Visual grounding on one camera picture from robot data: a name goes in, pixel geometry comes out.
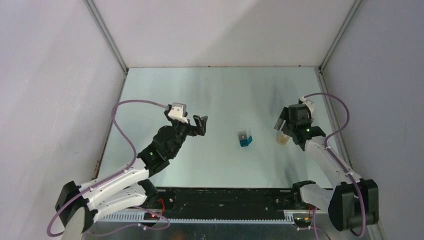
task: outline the floor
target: floor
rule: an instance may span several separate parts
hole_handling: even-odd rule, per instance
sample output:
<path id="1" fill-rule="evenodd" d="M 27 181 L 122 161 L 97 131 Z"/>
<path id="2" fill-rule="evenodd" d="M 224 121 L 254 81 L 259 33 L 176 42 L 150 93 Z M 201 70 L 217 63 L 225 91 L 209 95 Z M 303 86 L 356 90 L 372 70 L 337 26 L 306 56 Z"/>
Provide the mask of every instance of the floor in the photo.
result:
<path id="1" fill-rule="evenodd" d="M 187 104 L 188 118 L 208 115 L 205 136 L 187 137 L 177 157 L 151 178 L 161 187 L 288 188 L 313 180 L 331 185 L 313 157 L 289 141 L 279 145 L 273 129 L 283 107 L 320 92 L 313 67 L 130 68 L 121 101 L 144 99 Z M 311 98 L 314 125 L 331 133 L 322 97 Z M 119 107 L 116 120 L 141 152 L 169 122 L 163 109 L 141 103 Z M 250 131 L 241 147 L 237 133 Z M 128 163 L 131 148 L 113 127 L 99 177 Z"/>

